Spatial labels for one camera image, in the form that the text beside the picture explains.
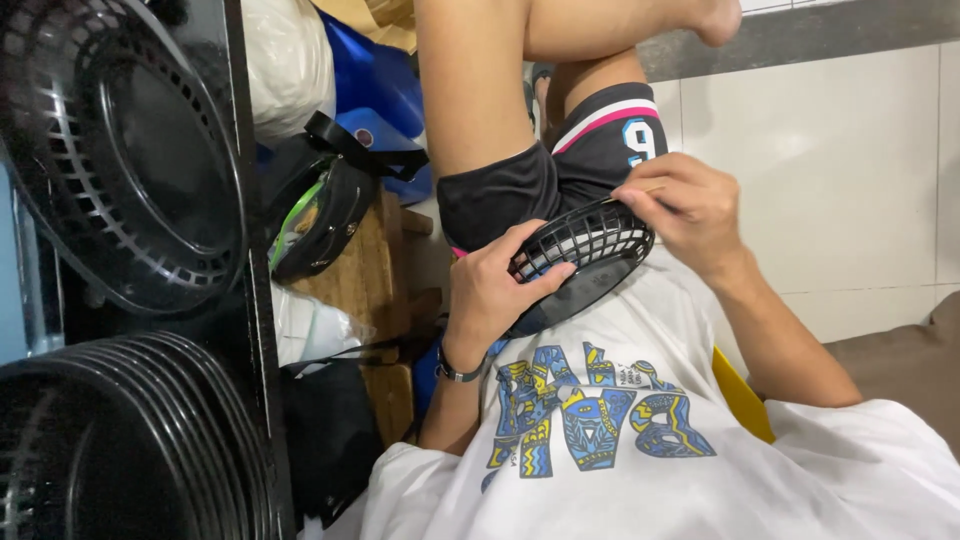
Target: white plastic bag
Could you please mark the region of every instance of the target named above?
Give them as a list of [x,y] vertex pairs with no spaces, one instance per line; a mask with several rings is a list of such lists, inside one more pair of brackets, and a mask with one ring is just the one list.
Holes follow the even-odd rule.
[[375,329],[336,307],[270,283],[276,355],[281,366],[334,356],[369,343]]
[[309,0],[241,0],[258,142],[303,131],[317,110],[333,117],[337,90],[324,23]]

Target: pink stripe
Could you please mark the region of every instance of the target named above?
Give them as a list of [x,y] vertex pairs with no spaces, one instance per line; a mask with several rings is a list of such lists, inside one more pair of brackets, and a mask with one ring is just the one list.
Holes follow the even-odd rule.
[[611,112],[610,114],[607,114],[606,116],[601,116],[600,118],[597,118],[596,120],[593,120],[592,122],[587,124],[587,126],[580,133],[576,134],[576,136],[571,138],[569,142],[567,142],[567,144],[565,144],[560,148],[560,150],[554,150],[553,153],[560,154],[561,152],[565,152],[566,149],[569,148],[571,144],[576,142],[578,138],[584,136],[590,130],[594,130],[604,124],[613,122],[613,120],[626,118],[627,116],[653,116],[654,118],[660,118],[660,115],[657,114],[655,110],[649,109],[646,107],[632,107],[630,109]]

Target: bracelet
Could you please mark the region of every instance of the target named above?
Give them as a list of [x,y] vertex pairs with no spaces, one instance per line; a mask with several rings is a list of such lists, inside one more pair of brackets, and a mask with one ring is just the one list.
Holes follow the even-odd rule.
[[475,370],[470,373],[460,373],[459,371],[450,367],[449,362],[446,361],[443,343],[440,344],[440,347],[437,347],[437,360],[440,361],[440,371],[444,372],[444,375],[454,382],[470,382],[471,380],[480,377],[484,366],[487,365],[487,358],[484,356],[483,361],[480,362],[480,365],[477,366]]

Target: person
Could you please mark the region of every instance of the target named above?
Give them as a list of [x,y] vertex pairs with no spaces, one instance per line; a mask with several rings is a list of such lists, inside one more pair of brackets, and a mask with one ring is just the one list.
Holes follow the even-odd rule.
[[[862,402],[742,243],[736,180],[666,153],[634,44],[688,29],[719,46],[736,0],[415,6],[441,217],[467,253],[450,271],[442,351],[451,374],[486,376],[440,378],[418,446],[374,467],[363,538],[960,538],[944,440],[902,405]],[[524,58],[558,62],[551,150],[530,130]],[[574,269],[518,284],[507,266],[522,241],[611,193],[664,247],[592,307],[485,361]],[[737,423],[710,369],[720,308],[773,444]]]

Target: black shorts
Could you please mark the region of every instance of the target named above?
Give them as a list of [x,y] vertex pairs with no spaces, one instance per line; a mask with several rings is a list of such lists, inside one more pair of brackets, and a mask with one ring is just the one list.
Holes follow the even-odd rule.
[[552,153],[538,142],[512,158],[440,178],[446,239],[455,249],[476,251],[513,225],[606,199],[634,165],[666,152],[653,89],[604,88],[567,117]]

